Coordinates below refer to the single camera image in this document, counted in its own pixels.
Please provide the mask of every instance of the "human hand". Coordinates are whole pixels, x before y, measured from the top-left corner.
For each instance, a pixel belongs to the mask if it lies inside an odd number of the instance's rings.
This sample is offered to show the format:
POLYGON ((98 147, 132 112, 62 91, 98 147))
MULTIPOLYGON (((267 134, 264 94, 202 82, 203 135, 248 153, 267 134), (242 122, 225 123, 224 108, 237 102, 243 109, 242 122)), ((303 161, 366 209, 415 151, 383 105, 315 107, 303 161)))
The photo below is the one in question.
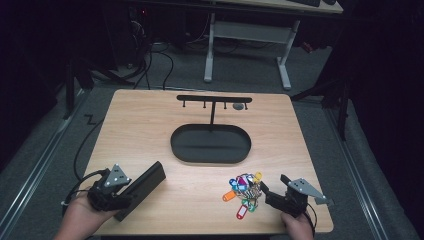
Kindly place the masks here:
POLYGON ((87 198, 87 192, 80 192, 71 201, 63 217, 55 240, 83 240, 93 235, 100 226, 115 215, 116 211, 97 211, 87 198))
POLYGON ((312 227, 309 220, 304 214, 300 214, 297 218, 292 215, 281 212, 281 221, 287 229, 287 233, 293 240, 311 240, 314 239, 312 227))

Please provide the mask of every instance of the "pink key tag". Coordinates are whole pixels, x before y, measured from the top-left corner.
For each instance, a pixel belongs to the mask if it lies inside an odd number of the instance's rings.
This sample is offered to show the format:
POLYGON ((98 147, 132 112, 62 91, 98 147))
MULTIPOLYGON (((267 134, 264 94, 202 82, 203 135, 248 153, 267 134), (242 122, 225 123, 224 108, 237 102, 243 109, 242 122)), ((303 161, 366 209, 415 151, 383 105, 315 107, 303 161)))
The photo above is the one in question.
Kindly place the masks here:
POLYGON ((239 220, 243 219, 246 213, 247 213, 247 206, 241 205, 239 211, 236 214, 237 219, 239 220))

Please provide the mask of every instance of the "black tray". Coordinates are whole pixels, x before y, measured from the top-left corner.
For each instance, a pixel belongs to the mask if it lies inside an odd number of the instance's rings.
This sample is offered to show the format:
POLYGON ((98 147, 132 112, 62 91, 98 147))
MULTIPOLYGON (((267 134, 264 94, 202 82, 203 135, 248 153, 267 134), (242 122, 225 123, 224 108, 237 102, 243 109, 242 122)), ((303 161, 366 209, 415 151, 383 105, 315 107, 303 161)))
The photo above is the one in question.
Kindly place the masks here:
POLYGON ((190 163, 238 163, 251 145, 246 131, 233 125, 186 124, 171 136, 174 155, 190 163))

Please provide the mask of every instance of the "desk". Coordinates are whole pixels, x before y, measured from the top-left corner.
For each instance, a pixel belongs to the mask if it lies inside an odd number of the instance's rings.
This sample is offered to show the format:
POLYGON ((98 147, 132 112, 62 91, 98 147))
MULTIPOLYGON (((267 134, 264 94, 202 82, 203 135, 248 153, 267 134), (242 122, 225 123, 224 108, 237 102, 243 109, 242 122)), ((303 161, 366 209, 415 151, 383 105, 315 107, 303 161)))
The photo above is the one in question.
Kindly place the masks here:
MULTIPOLYGON (((224 202, 228 181, 260 171, 271 191, 284 195, 280 175, 304 177, 321 191, 290 98, 282 94, 118 90, 103 123, 86 174, 119 163, 135 180, 160 161, 167 178, 122 222, 111 219, 98 235, 281 234, 280 211, 259 198, 255 212, 236 218, 241 200, 224 202), (179 94, 251 97, 248 110, 217 103, 216 124, 243 128, 252 140, 247 158, 235 165, 188 164, 176 158, 170 138, 187 123, 208 123, 211 104, 182 102, 179 94)), ((82 188, 97 179, 84 182, 82 188)), ((309 202, 318 215, 317 232, 330 232, 333 223, 326 205, 309 202)))
MULTIPOLYGON (((343 12, 338 2, 334 5, 328 5, 321 1, 319 7, 311 7, 284 0, 215 0, 213 3, 231 3, 247 4, 259 7, 283 8, 296 11, 309 11, 319 13, 337 13, 343 12)), ((300 24, 300 20, 295 20, 292 27, 271 27, 264 25, 242 24, 226 21, 215 21, 215 14, 211 14, 209 28, 209 48, 205 65, 205 82, 212 81, 213 73, 213 43, 215 37, 234 38, 250 41, 265 41, 284 44, 284 50, 281 57, 277 58, 277 66, 280 71, 281 81, 285 90, 291 89, 290 79, 287 74, 286 61, 292 47, 293 41, 300 24)))

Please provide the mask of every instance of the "white desk leg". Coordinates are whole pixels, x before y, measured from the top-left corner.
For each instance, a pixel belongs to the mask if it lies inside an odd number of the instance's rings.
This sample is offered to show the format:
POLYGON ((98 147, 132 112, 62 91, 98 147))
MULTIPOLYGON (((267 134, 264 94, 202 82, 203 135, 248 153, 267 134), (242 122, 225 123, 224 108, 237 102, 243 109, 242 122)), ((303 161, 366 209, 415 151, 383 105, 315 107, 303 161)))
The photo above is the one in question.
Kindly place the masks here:
POLYGON ((299 28, 299 24, 300 24, 299 20, 295 21, 295 23, 293 24, 293 28, 290 31, 289 39, 288 39, 287 44, 286 44, 286 48, 284 49, 284 54, 283 54, 282 57, 277 58, 278 69, 280 70, 280 77, 281 77, 281 81, 283 82, 283 88, 285 90, 291 89, 290 79, 289 79, 289 76, 287 74, 287 69, 286 69, 286 61, 287 61, 287 57, 289 56, 290 49, 293 45, 294 38, 296 37, 296 33, 297 33, 297 29, 299 28))
POLYGON ((212 82, 212 71, 213 71, 213 38, 215 34, 215 13, 211 13, 211 23, 209 27, 209 47, 208 55, 206 56, 205 66, 205 82, 212 82))

